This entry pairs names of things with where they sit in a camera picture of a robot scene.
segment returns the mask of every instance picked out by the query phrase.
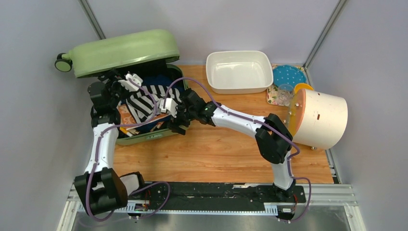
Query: wooden table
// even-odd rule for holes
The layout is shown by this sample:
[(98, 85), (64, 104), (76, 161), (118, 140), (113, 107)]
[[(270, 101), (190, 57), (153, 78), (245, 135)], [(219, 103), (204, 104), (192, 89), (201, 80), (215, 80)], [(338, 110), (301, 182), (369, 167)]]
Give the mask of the wooden table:
[[(184, 76), (203, 83), (209, 90), (205, 66), (180, 66)], [(205, 101), (209, 97), (194, 82), (189, 86)], [(270, 105), (266, 93), (220, 95), (215, 100), (227, 107), (252, 114), (286, 117), (287, 107)], [(295, 176), (308, 177), (312, 183), (333, 183), (326, 154), (299, 145), (301, 154), (292, 160)], [(192, 122), (187, 134), (115, 148), (114, 168), (120, 176), (139, 171), (146, 181), (191, 182), (273, 182), (271, 165), (259, 153), (255, 139), (228, 128), (215, 128)]]

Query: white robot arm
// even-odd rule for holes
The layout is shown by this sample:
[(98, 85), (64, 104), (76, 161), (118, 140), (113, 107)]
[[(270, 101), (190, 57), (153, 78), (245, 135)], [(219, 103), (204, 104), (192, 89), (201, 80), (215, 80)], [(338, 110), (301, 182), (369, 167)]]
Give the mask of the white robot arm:
[[(117, 104), (123, 97), (132, 91), (139, 90), (130, 83), (130, 80), (141, 86), (142, 80), (137, 75), (126, 75), (126, 80), (109, 81), (107, 78), (100, 79), (90, 85), (89, 94), (94, 103), (91, 111), (94, 141), (91, 157), (85, 169), (85, 174), (77, 176), (74, 180), (75, 188), (84, 206), (86, 201), (86, 187), (91, 184), (89, 203), (94, 215), (111, 211), (127, 205), (128, 195), (137, 190), (143, 184), (142, 176), (130, 173), (119, 178), (113, 170), (113, 157), (115, 142), (118, 137), (116, 128), (110, 129), (100, 140), (99, 153), (97, 153), (97, 140), (106, 129), (120, 124), (120, 114), (116, 109)], [(213, 102), (205, 103), (196, 92), (187, 89), (181, 96), (182, 105), (176, 105), (174, 100), (167, 99), (159, 102), (162, 113), (171, 114), (168, 128), (173, 132), (185, 135), (185, 130), (180, 125), (188, 126), (190, 121), (198, 120), (202, 124), (230, 128), (244, 133), (256, 139), (261, 155), (268, 160), (274, 173), (274, 185), (282, 195), (292, 196), (295, 181), (289, 175), (287, 157), (290, 155), (291, 146), (276, 134), (270, 134), (269, 130), (258, 123), (253, 123), (242, 117), (250, 118), (252, 121), (262, 121), (273, 126), (288, 139), (292, 136), (274, 114), (268, 117), (248, 115), (237, 112), (222, 105), (217, 108)], [(92, 182), (89, 182), (89, 174), (97, 163)]]

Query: folded clothes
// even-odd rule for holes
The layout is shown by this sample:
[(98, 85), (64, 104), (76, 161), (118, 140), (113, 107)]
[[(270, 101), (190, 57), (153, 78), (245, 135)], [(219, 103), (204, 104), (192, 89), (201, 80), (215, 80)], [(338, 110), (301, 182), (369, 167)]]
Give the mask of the folded clothes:
[[(166, 90), (172, 83), (172, 80), (166, 76), (158, 75), (155, 77), (143, 78), (142, 87), (152, 94), (154, 100), (157, 102), (157, 106), (162, 98), (166, 94)], [(180, 92), (183, 92), (184, 88), (180, 86), (173, 86), (169, 90), (169, 98), (172, 98), (176, 103), (181, 103)], [(129, 98), (125, 100), (128, 112), (132, 115), (134, 121), (138, 124), (146, 121), (148, 117), (154, 112), (154, 104), (151, 98), (142, 90), (133, 93)], [(160, 115), (160, 110), (157, 110), (156, 118), (152, 119), (151, 123), (137, 127), (137, 130), (145, 133), (152, 130), (158, 122), (164, 122), (170, 120), (169, 116)]]

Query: white ceramic dish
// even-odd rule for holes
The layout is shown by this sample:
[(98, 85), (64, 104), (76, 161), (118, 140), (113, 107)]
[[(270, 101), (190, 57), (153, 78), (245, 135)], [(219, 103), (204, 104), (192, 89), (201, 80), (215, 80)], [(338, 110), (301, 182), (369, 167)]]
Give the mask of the white ceramic dish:
[(220, 51), (206, 62), (207, 80), (218, 94), (265, 91), (273, 83), (272, 66), (260, 51)]

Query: striped cloth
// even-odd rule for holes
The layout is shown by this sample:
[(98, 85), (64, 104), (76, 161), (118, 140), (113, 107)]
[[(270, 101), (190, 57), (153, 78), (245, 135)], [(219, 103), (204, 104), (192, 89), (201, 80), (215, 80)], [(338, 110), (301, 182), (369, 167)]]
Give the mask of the striped cloth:
[[(160, 103), (160, 99), (164, 98), (166, 90), (168, 89), (168, 87), (161, 85), (150, 85), (142, 87), (153, 95), (154, 100), (156, 100), (157, 102), (157, 106)], [(181, 104), (180, 92), (178, 89), (171, 88), (168, 92), (168, 95), (170, 98), (176, 101), (177, 104)], [(147, 117), (154, 112), (152, 100), (142, 90), (133, 93), (128, 99), (126, 99), (126, 103), (129, 112), (135, 118), (136, 123), (144, 122)]]

